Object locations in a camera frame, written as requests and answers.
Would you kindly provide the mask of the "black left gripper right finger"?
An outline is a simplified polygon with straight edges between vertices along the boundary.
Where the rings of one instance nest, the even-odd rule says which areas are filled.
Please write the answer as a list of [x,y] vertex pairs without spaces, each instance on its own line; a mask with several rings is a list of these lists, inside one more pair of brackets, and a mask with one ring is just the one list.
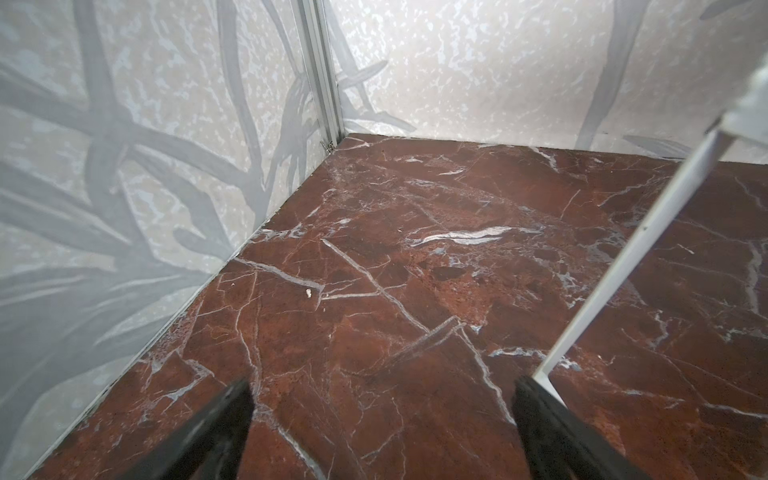
[[648,477],[529,376],[515,382],[513,418],[533,479]]

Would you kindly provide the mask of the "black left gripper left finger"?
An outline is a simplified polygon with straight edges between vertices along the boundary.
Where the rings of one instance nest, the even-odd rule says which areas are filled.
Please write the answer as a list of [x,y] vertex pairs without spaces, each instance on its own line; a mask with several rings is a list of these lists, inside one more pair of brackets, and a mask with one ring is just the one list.
[[235,479],[254,409],[249,383],[230,384],[122,477]]

